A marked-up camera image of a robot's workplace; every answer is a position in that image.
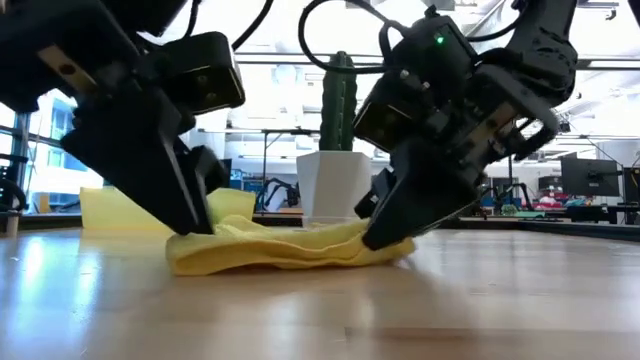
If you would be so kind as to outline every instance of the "green cactus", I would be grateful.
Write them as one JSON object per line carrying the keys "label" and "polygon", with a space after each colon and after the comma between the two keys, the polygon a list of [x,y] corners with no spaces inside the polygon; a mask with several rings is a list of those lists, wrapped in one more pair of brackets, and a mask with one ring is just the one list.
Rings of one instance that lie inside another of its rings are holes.
{"label": "green cactus", "polygon": [[[344,51],[332,55],[329,64],[353,68]],[[353,150],[353,119],[356,117],[356,75],[327,71],[322,80],[320,150]]]}

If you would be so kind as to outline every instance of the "potted plant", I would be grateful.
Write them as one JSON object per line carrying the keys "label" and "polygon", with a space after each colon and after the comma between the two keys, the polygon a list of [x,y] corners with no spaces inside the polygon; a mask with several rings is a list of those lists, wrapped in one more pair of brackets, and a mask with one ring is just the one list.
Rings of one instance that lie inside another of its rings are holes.
{"label": "potted plant", "polygon": [[[329,63],[354,67],[344,51]],[[328,71],[322,84],[319,151],[296,159],[304,224],[357,218],[353,208],[371,187],[371,159],[352,152],[356,75]]]}

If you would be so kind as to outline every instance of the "white planter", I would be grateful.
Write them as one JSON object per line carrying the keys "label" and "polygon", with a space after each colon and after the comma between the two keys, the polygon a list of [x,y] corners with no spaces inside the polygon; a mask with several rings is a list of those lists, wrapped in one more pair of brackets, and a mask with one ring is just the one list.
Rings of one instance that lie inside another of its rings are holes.
{"label": "white planter", "polygon": [[296,159],[303,225],[357,219],[354,206],[371,189],[371,159],[359,152],[318,151]]}

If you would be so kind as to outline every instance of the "wooden table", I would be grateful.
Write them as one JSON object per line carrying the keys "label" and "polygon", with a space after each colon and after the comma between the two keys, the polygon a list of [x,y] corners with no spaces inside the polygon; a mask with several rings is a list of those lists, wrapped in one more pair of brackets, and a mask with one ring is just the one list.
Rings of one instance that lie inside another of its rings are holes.
{"label": "wooden table", "polygon": [[638,245],[418,243],[397,267],[176,278],[152,236],[0,239],[0,359],[638,359]]}

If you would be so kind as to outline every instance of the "yellow cloth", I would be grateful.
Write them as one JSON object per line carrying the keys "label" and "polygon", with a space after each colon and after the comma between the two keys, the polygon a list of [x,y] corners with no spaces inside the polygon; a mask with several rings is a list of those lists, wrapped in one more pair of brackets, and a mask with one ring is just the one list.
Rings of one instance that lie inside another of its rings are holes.
{"label": "yellow cloth", "polygon": [[[81,192],[85,228],[166,228],[153,217],[149,219],[148,213],[117,190],[104,191],[83,189]],[[215,235],[172,236],[166,243],[166,257],[175,275],[209,275],[258,264],[282,269],[364,266],[401,258],[415,250],[410,238],[379,251],[369,250],[362,244],[366,220],[308,230],[274,229],[250,220],[255,203],[251,193],[219,189],[207,200]]]}

